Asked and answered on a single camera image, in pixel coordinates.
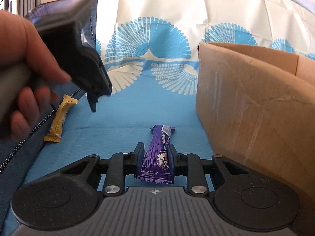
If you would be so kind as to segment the person left hand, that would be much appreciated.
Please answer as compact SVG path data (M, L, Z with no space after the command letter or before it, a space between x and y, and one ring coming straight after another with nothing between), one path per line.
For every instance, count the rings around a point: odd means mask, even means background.
M18 64L27 65L45 83L35 89L25 86L14 98L14 105L1 127L2 137L12 142L25 138L41 114L59 100L51 87L66 84L71 77L59 67L30 21L2 10L1 67Z

